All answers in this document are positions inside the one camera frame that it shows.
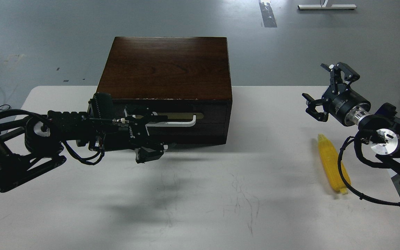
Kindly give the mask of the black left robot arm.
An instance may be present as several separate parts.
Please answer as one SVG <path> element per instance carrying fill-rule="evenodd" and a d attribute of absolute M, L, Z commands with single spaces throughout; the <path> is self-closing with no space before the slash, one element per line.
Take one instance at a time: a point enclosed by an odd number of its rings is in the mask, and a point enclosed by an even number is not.
<path fill-rule="evenodd" d="M 114 117 L 88 112 L 46 115 L 13 109 L 0 112 L 0 192 L 8 192 L 62 166 L 66 149 L 82 164 L 101 162 L 108 151 L 130 149 L 135 161 L 158 160 L 167 149 L 152 139 L 147 125 L 161 125 L 166 115 L 142 110 L 139 117 Z"/>

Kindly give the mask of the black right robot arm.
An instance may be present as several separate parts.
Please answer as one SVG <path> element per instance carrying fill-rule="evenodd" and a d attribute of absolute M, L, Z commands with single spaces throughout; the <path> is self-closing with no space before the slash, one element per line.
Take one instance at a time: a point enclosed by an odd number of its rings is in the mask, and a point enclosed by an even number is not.
<path fill-rule="evenodd" d="M 351 84 L 360 79 L 357 72 L 343 62 L 320 66 L 330 74 L 329 87 L 319 99 L 302 93 L 306 100 L 306 113 L 320 122 L 326 122 L 329 116 L 333 116 L 345 127 L 355 125 L 358 128 L 357 134 L 347 137 L 336 154 L 338 173 L 335 176 L 342 182 L 336 190 L 350 190 L 361 200 L 400 207 L 400 202 L 373 198 L 353 188 L 342 167 L 343 152 L 353 143 L 361 163 L 372 168 L 391 169 L 400 176 L 400 163 L 397 161 L 400 158 L 400 118 L 396 116 L 396 107 L 384 103 L 374 114 L 370 114 L 371 103 L 351 89 Z"/>

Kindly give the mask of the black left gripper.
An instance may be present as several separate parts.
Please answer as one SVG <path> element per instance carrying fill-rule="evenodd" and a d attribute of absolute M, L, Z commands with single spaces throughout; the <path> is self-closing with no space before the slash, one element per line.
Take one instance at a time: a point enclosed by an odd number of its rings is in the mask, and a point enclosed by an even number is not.
<path fill-rule="evenodd" d="M 125 118 L 104 120 L 101 128 L 100 149 L 103 151 L 135 150 L 136 163 L 158 160 L 175 143 L 151 141 L 145 125 L 163 124 L 168 116 L 158 115 L 147 106 L 126 105 Z"/>

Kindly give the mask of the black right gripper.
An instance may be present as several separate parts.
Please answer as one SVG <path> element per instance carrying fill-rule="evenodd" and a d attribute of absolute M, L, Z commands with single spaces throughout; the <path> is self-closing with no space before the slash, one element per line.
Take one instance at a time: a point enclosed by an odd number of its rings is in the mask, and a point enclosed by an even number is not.
<path fill-rule="evenodd" d="M 343 126 L 353 126 L 354 122 L 348 117 L 352 109 L 360 107 L 367 112 L 371 109 L 369 101 L 350 89 L 350 85 L 359 80 L 360 75 L 343 62 L 335 65 L 321 64 L 321 67 L 330 73 L 329 88 L 324 92 L 323 98 L 318 100 L 303 92 L 302 97 L 307 105 L 305 112 L 320 122 L 327 122 L 329 113 Z M 324 111 L 318 112 L 318 106 L 322 106 Z"/>

